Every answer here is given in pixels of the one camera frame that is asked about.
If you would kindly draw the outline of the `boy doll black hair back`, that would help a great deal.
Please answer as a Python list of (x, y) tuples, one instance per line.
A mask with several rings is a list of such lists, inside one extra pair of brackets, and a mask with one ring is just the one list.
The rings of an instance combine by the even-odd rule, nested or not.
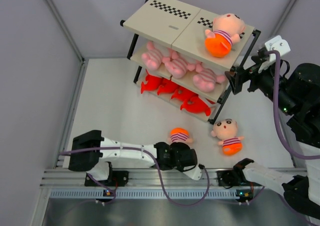
[(172, 143), (185, 143), (192, 144), (194, 142), (193, 138), (190, 136), (190, 133), (181, 127), (176, 127), (172, 129), (169, 133), (167, 140), (170, 144)]

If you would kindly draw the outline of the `pink striped frog plush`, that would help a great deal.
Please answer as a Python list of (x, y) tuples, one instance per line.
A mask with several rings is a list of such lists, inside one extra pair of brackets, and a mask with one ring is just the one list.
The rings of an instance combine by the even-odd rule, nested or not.
[(192, 81), (201, 92), (212, 92), (215, 90), (216, 84), (222, 84), (227, 79), (224, 74), (216, 74), (212, 69), (204, 67), (204, 64), (197, 64), (195, 71), (196, 74), (192, 77)]
[(146, 68), (151, 71), (157, 70), (161, 64), (171, 60), (172, 50), (168, 47), (149, 41), (146, 48), (147, 51), (141, 55), (141, 60)]
[(177, 51), (173, 51), (169, 57), (164, 57), (162, 62), (164, 63), (166, 70), (175, 79), (182, 78), (188, 71), (195, 70), (196, 66), (201, 63), (200, 61)]

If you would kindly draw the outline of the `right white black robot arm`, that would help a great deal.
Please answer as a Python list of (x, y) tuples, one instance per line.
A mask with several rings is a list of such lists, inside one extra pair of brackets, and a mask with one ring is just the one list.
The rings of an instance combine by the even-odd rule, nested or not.
[(302, 63), (286, 78), (279, 63), (258, 72), (257, 65), (225, 72), (234, 94), (250, 82), (248, 91), (260, 90), (273, 104), (277, 136), (293, 157), (305, 161), (307, 175), (291, 175), (245, 158), (232, 170), (235, 182), (265, 186), (296, 212), (320, 218), (320, 67)]

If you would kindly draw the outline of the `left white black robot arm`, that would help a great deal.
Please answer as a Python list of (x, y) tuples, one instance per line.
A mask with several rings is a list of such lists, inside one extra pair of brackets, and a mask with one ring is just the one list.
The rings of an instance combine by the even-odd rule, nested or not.
[(196, 151), (186, 129), (176, 127), (167, 141), (154, 144), (130, 144), (102, 137), (100, 130), (91, 130), (72, 140), (68, 169), (86, 172), (102, 186), (113, 180), (112, 168), (177, 170), (192, 180), (202, 176)]

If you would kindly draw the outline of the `boy doll near shelf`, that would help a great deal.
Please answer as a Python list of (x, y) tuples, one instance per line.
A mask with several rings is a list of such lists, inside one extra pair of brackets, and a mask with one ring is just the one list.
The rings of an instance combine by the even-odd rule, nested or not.
[(221, 147), (222, 153), (232, 156), (243, 148), (244, 136), (238, 136), (238, 123), (230, 118), (216, 122), (211, 131), (211, 136), (218, 139), (217, 145)]

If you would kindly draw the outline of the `red whale plush rightmost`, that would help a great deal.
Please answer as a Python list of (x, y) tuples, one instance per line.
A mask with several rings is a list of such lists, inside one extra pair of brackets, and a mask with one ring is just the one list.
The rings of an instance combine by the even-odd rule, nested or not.
[(215, 102), (198, 95), (185, 100), (181, 104), (180, 110), (186, 110), (187, 112), (192, 114), (205, 113), (205, 115), (208, 117), (211, 115), (215, 106)]

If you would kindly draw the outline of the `red whale plush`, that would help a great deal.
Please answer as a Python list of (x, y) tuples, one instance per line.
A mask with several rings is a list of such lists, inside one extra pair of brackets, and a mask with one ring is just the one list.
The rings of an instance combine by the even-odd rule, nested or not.
[(159, 96), (161, 94), (173, 94), (178, 88), (178, 84), (169, 79), (164, 78), (157, 89), (157, 95)]
[(140, 84), (140, 93), (143, 94), (146, 91), (155, 91), (159, 88), (163, 81), (163, 77), (150, 74), (147, 70), (144, 80)]
[(186, 110), (187, 112), (192, 114), (205, 113), (205, 115), (208, 117), (211, 115), (215, 106), (215, 102), (198, 95), (185, 100), (181, 104), (180, 110)]
[(180, 86), (179, 88), (177, 88), (174, 93), (171, 96), (171, 100), (172, 99), (176, 99), (178, 101), (184, 102), (184, 101), (188, 101), (189, 99), (191, 99), (192, 97), (197, 96), (197, 94), (193, 91), (190, 91), (189, 89)]

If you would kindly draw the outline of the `red whale plush leftmost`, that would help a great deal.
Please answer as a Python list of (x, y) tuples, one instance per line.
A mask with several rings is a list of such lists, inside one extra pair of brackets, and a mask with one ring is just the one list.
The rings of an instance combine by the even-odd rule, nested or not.
[(163, 77), (150, 74), (147, 70), (144, 80), (140, 84), (140, 93), (143, 94), (146, 91), (155, 91), (159, 88), (163, 81)]

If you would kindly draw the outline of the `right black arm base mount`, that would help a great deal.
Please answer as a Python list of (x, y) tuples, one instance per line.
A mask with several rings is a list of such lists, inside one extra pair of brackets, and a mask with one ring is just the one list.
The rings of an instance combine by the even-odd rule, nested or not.
[(260, 184), (255, 182), (248, 182), (239, 179), (232, 173), (232, 170), (218, 170), (216, 174), (218, 185), (224, 188), (260, 186)]

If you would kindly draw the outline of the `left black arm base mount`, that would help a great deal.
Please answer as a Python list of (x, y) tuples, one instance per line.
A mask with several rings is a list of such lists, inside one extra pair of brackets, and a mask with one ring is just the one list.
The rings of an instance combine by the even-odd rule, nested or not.
[[(126, 170), (116, 170), (111, 173), (111, 176), (108, 177), (108, 179), (105, 180), (98, 180), (98, 178), (94, 177), (95, 180), (97, 180), (99, 183), (101, 183), (104, 186), (107, 187), (124, 187), (127, 185), (129, 180), (129, 172)], [(98, 184), (96, 184), (95, 181), (93, 181), (87, 174), (84, 181), (85, 187), (97, 187)]]

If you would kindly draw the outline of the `beige three-tier shelf black frame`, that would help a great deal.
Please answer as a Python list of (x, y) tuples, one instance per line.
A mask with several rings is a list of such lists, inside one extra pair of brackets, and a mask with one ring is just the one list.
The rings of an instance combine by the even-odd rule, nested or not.
[(120, 22), (122, 27), (134, 33), (127, 58), (140, 67), (143, 65), (139, 56), (144, 48), (134, 53), (138, 37), (143, 37), (199, 60), (212, 70), (229, 71), (251, 40), (243, 59), (248, 58), (261, 32), (247, 25), (239, 36), (240, 41), (231, 47), (228, 55), (224, 58), (213, 57), (205, 48), (205, 30), (212, 28), (215, 17), (216, 13), (178, 0), (145, 0), (133, 15)]

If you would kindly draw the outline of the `aluminium rail base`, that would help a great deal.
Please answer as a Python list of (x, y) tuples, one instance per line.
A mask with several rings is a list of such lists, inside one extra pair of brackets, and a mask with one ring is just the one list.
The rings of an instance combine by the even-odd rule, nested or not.
[[(158, 171), (154, 168), (128, 169), (126, 186), (132, 188), (160, 188), (161, 181)], [(193, 180), (187, 175), (176, 170), (161, 172), (164, 186), (173, 188), (204, 188), (207, 185), (206, 175), (203, 173), (199, 180)], [(53, 188), (79, 188), (85, 185), (86, 173), (73, 172), (64, 168), (47, 169), (40, 181), (41, 187)]]

